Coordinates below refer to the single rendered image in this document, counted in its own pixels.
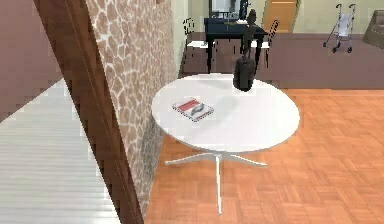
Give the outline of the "orange wooden door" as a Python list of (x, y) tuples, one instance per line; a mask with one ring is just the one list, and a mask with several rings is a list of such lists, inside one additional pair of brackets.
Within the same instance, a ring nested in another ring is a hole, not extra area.
[(268, 31), (274, 20), (279, 21), (278, 33), (292, 33), (301, 0), (266, 0), (262, 25)]

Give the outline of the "white round pedestal table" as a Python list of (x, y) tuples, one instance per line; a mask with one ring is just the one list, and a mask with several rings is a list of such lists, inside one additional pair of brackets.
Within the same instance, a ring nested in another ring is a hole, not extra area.
[[(193, 122), (172, 108), (187, 97), (212, 107), (214, 112)], [(198, 74), (177, 79), (154, 95), (152, 116), (170, 137), (198, 154), (175, 159), (175, 164), (209, 159), (216, 165), (224, 160), (256, 166), (244, 158), (248, 152), (269, 149), (298, 129), (300, 113), (282, 90), (260, 80), (248, 92), (233, 86), (231, 74)]]

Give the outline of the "dark blue desk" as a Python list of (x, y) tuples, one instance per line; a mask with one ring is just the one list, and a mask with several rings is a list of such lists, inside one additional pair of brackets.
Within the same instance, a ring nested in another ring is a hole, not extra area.
[[(211, 72), (213, 42), (216, 39), (244, 39), (246, 24), (238, 24), (235, 19), (205, 18), (205, 40), (207, 42), (207, 69)], [(258, 25), (254, 28), (254, 38), (257, 40), (255, 62), (259, 64), (261, 46), (267, 33)]]

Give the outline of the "grey folding stroller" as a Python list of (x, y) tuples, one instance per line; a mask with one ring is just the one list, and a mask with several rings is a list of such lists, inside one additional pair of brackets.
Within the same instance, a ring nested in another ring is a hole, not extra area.
[(353, 34), (353, 27), (354, 27), (356, 4), (352, 3), (348, 6), (348, 8), (352, 10), (352, 12), (349, 14), (343, 14), (342, 7), (343, 7), (342, 3), (338, 3), (335, 6), (335, 8), (339, 10), (337, 21), (333, 26), (332, 31), (327, 37), (326, 41), (323, 43), (323, 47), (326, 48), (331, 36), (334, 35), (336, 38), (336, 43), (335, 43), (335, 46), (332, 48), (333, 53), (336, 53), (337, 50), (341, 47), (342, 41), (348, 42), (348, 47), (347, 47), (348, 53), (351, 53), (353, 50), (352, 34)]

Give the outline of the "black computer monitor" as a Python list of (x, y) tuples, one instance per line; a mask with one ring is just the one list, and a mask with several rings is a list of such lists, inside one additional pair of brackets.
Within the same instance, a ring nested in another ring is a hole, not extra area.
[(209, 0), (209, 17), (245, 20), (249, 0)]

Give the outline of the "red and white book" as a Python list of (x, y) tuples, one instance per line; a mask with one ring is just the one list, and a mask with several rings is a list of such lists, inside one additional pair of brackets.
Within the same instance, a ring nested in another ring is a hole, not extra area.
[(212, 107), (192, 97), (174, 103), (172, 108), (193, 122), (198, 122), (214, 112)]

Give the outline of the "dark brown statue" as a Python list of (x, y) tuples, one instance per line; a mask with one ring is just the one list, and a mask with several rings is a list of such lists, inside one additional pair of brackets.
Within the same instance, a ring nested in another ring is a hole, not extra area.
[(251, 44), (254, 39), (256, 11), (252, 9), (247, 17), (247, 26), (244, 32), (244, 49), (241, 58), (236, 60), (235, 71), (233, 77), (233, 85), (235, 88), (248, 92), (252, 88), (253, 79), (255, 77), (256, 63), (251, 59)]

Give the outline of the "brown wooden door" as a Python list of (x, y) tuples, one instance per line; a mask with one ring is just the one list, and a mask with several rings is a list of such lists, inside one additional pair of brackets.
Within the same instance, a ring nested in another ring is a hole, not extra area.
[(144, 224), (86, 0), (33, 0), (121, 224)]

